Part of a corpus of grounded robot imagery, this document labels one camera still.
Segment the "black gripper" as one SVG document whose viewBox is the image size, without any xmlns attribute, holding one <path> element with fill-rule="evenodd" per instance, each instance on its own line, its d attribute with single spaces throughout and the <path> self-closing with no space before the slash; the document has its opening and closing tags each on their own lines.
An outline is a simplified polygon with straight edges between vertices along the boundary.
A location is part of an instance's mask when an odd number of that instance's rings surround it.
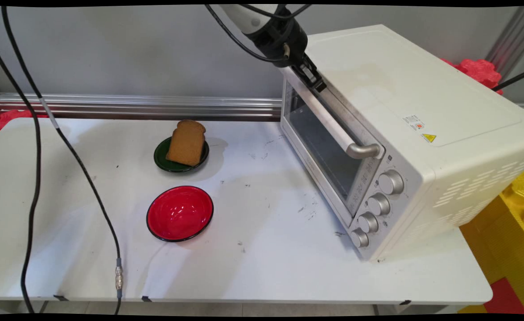
<svg viewBox="0 0 524 321">
<path fill-rule="evenodd" d="M 252 33 L 257 49 L 279 68 L 290 66 L 297 77 L 314 93 L 321 93 L 327 85 L 316 65 L 305 53 L 307 35 L 295 18 L 278 20 L 269 18 L 262 24 L 259 18 L 252 19 L 252 26 L 258 27 Z"/>
</svg>

